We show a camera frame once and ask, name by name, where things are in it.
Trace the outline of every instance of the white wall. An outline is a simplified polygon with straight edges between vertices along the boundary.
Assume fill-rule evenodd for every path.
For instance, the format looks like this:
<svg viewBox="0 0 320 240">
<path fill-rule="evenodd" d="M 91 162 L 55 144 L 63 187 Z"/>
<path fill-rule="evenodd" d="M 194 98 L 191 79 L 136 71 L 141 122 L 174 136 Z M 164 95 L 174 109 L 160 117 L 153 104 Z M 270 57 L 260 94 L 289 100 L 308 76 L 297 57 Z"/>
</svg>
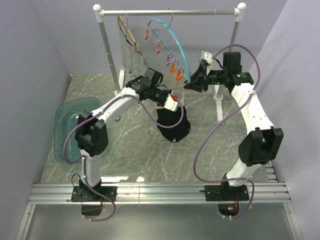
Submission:
<svg viewBox="0 0 320 240">
<path fill-rule="evenodd" d="M 306 240 L 320 238 L 319 23 L 318 0 L 288 0 L 258 55 L 260 101 L 284 132 L 273 164 Z"/>
<path fill-rule="evenodd" d="M 0 239 L 19 228 L 39 182 L 70 82 L 31 4 L 0 1 Z"/>
<path fill-rule="evenodd" d="M 287 0 L 244 0 L 247 4 L 244 20 L 239 26 L 236 43 L 258 54 L 275 24 Z M 67 70 L 73 74 L 110 73 L 107 55 L 93 11 L 94 4 L 105 10 L 166 10 L 170 9 L 234 9 L 241 0 L 30 0 L 43 20 L 51 39 Z M 169 23 L 171 16 L 154 16 Z M 146 55 L 149 66 L 169 73 L 166 53 L 156 54 L 157 41 L 151 35 L 144 40 L 148 21 L 152 16 L 129 16 L 128 25 Z M 122 68 L 119 34 L 116 17 L 105 17 L 111 52 L 116 68 Z M 215 53 L 229 44 L 235 18 L 233 16 L 175 16 L 171 28 L 181 41 L 186 53 L 191 74 L 197 70 L 201 50 Z M 160 23 L 152 27 L 183 61 L 175 41 Z M 244 70 L 252 66 L 248 54 L 242 58 Z"/>
</svg>

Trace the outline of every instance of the red clip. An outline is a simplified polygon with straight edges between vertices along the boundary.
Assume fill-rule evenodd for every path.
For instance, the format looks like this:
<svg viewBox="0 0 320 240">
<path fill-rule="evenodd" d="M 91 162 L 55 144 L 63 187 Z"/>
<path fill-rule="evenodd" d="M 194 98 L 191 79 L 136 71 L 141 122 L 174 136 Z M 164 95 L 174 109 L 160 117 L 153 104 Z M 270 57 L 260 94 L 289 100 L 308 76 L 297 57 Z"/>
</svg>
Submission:
<svg viewBox="0 0 320 240">
<path fill-rule="evenodd" d="M 174 73 L 175 71 L 177 71 L 179 68 L 175 69 L 175 65 L 176 65 L 176 61 L 174 61 L 172 63 L 171 69 L 170 69 L 170 73 Z"/>
<path fill-rule="evenodd" d="M 146 32 L 145 32 L 145 35 L 144 35 L 144 40 L 147 40 L 147 39 L 148 39 L 149 33 L 150 33 L 150 30 L 149 30 L 149 27 L 147 27 L 147 28 L 146 28 Z"/>
<path fill-rule="evenodd" d="M 156 46 L 156 54 L 159 54 L 161 51 L 161 42 L 158 41 L 158 45 Z"/>
<path fill-rule="evenodd" d="M 180 74 L 181 74 L 181 68 L 178 69 L 178 72 L 177 72 L 176 77 L 175 77 L 175 79 L 177 81 L 179 81 L 180 79 L 182 79 L 184 77 L 184 76 L 181 76 Z"/>
</svg>

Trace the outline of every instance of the blue curved tube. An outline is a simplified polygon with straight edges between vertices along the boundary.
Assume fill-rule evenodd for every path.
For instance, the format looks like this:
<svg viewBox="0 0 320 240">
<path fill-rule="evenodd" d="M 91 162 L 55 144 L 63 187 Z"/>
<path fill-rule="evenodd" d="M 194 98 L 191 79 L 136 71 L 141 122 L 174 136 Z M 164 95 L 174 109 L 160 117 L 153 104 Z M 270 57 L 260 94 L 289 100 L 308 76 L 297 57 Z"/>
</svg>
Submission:
<svg viewBox="0 0 320 240">
<path fill-rule="evenodd" d="M 190 72 L 189 63 L 188 63 L 188 60 L 187 60 L 187 58 L 186 58 L 185 51 L 184 51 L 184 49 L 182 48 L 182 46 L 181 46 L 181 44 L 180 44 L 177 36 L 174 34 L 174 32 L 171 30 L 171 28 L 170 28 L 164 21 L 162 21 L 161 19 L 158 19 L 158 18 L 153 18 L 153 19 L 151 19 L 151 20 L 148 22 L 148 27 L 149 27 L 149 25 L 150 25 L 150 23 L 151 23 L 152 21 L 157 21 L 157 22 L 161 23 L 161 24 L 169 31 L 169 33 L 172 35 L 172 37 L 174 38 L 176 44 L 178 45 L 178 47 L 179 47 L 179 49 L 180 49 L 180 52 L 181 52 L 181 54 L 182 54 L 182 57 L 183 57 L 183 59 L 184 59 L 185 68 L 186 68 L 186 70 L 188 71 L 188 74 L 189 74 L 189 77 L 186 77 L 186 75 L 184 75 L 184 76 L 186 77 L 186 79 L 187 79 L 188 82 L 190 83 L 190 82 L 191 82 L 191 72 Z"/>
</svg>

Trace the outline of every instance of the marble floor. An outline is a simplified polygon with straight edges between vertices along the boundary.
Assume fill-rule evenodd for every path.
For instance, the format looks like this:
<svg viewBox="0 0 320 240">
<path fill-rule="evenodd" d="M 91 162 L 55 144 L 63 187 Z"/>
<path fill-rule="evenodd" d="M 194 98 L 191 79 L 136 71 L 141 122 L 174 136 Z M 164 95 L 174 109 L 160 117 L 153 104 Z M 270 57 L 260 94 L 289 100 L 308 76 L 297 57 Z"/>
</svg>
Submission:
<svg viewBox="0 0 320 240">
<path fill-rule="evenodd" d="M 132 77 L 126 75 L 126 81 Z M 175 94 L 183 92 L 183 81 L 175 75 L 166 75 L 163 83 Z M 96 97 L 102 104 L 114 97 L 115 86 L 109 74 L 73 75 L 65 102 Z M 187 137 L 172 143 L 166 140 L 157 126 L 137 105 L 121 116 L 108 129 L 109 145 L 102 154 L 101 176 L 109 182 L 186 182 L 197 181 L 193 173 L 195 155 L 218 123 L 214 87 L 199 93 L 189 90 L 185 94 L 185 108 L 191 130 Z M 157 118 L 155 103 L 144 101 L 147 109 Z M 223 115 L 234 111 L 238 105 L 225 89 L 222 103 Z M 246 126 L 241 113 L 227 120 L 204 146 L 197 162 L 197 172 L 205 179 L 219 180 L 237 162 L 239 143 L 246 136 Z M 41 183 L 70 183 L 73 174 L 81 174 L 82 165 L 63 164 L 56 161 L 52 144 Z M 264 166 L 252 176 L 256 182 L 269 180 Z"/>
</svg>

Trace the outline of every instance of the metal hook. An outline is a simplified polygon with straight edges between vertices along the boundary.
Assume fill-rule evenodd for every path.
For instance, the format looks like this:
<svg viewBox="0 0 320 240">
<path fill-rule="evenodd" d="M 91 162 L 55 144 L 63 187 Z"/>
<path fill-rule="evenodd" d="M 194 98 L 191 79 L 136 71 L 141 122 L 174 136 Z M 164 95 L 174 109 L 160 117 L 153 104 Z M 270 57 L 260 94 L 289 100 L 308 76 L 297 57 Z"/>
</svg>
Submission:
<svg viewBox="0 0 320 240">
<path fill-rule="evenodd" d="M 172 12 L 172 10 L 170 10 L 170 12 L 171 12 L 171 21 L 169 22 L 169 28 L 171 29 L 171 23 L 174 20 L 174 13 Z"/>
<path fill-rule="evenodd" d="M 126 10 L 124 10 L 124 12 L 125 12 L 125 15 L 126 15 L 126 26 L 128 26 L 128 21 L 129 21 L 129 18 L 128 18 L 128 13 L 127 13 L 127 11 Z"/>
</svg>

